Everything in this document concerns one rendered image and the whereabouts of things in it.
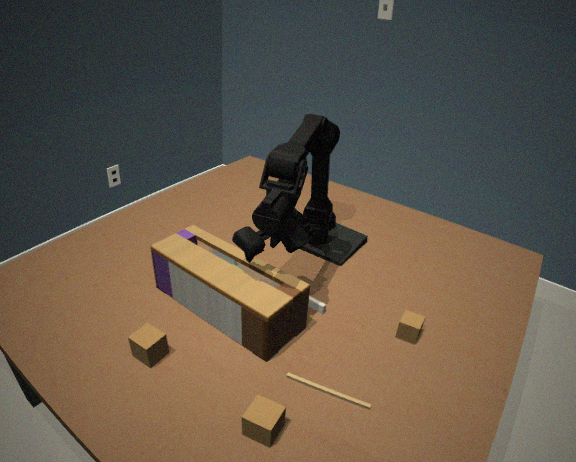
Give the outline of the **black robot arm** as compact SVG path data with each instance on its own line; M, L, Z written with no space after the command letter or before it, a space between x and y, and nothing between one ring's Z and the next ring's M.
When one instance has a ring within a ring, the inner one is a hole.
M252 214L254 225L265 233L279 238L292 253L306 243L319 249L332 238L328 236L336 226L333 204L328 198L329 155L338 143L340 129L324 116L309 114L286 143L277 145L268 154L259 188L266 196ZM312 154L311 198L304 208L305 224L296 221L298 214L287 221L293 212L308 172L307 155ZM277 181L271 177L280 178Z

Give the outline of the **pale yellow thin rod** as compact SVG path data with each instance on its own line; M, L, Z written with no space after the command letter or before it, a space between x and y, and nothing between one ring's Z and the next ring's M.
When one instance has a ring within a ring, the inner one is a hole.
M303 385L305 385L305 386L310 386L310 387L312 387L312 388L314 388L314 389L316 389L316 390L319 390L320 392L327 393L327 394L329 394L329 395L331 395L331 396L333 396L333 397L337 397L337 398L342 399L342 400L344 400L344 401L348 401L348 402L350 402L350 403L352 403L352 404L354 404L354 405L359 405L360 407L362 407L362 408L364 408L364 409L367 408L367 409L370 410L370 408L371 408L371 406L372 406L371 404L369 404L369 403L367 403L367 402L364 403L363 401L358 400L358 399L354 399L354 398L352 398L352 397L350 397L350 396L348 396L348 395L343 395L343 394L341 394L341 393L339 393L339 392L337 392L337 391L335 391L335 390L331 390L331 389L328 389L328 388L326 388L326 387L324 387L324 386L322 386L322 385L315 384L315 383L313 383L313 382L311 382L311 381L309 381L309 380L306 380L306 379L304 379L304 378L300 378L300 377L298 377L298 376L296 376L296 375L293 375L293 374L291 374L291 373L289 373L289 372L287 373L286 378L290 378L290 379L292 379L292 380L295 380L295 381L297 381L297 382L299 382L300 384L303 384Z

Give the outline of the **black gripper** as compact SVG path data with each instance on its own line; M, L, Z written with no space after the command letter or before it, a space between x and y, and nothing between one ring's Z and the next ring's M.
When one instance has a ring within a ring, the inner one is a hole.
M295 208L293 212L289 213L286 217L287 221L290 220L295 214L298 214L296 221L298 223L302 222L302 225L304 225L306 222L304 215L302 215ZM281 241L279 235L277 238L274 238L271 233L265 233L261 230L255 232L251 227L247 226L234 232L232 241L244 252L246 261L250 263L254 256L264 251L264 241L268 238L270 238L270 246L272 248L274 248Z

